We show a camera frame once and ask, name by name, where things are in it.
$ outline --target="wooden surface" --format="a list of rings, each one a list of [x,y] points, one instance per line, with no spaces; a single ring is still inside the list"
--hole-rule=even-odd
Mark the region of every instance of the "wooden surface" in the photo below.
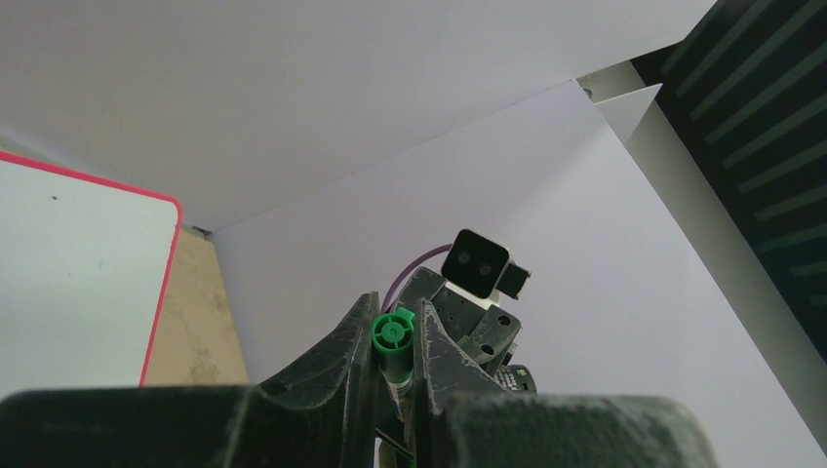
[[[213,244],[182,230],[145,384],[248,382]]]

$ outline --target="purple cable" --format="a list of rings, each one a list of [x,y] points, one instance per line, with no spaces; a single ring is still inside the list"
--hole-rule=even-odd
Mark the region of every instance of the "purple cable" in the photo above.
[[[425,260],[431,259],[439,254],[444,254],[445,252],[451,249],[451,244],[445,244],[444,246],[440,246],[436,249],[432,249],[426,253],[420,255],[416,260],[412,261],[411,264],[405,267],[402,270],[402,273],[393,280],[393,283],[390,285],[390,289],[388,290],[387,294],[385,295],[385,299],[382,301],[382,308],[379,309],[379,312],[384,314],[388,307],[390,307],[390,303],[393,301],[393,293],[399,288],[399,285],[402,284],[402,281],[411,274],[419,265],[425,262]]]

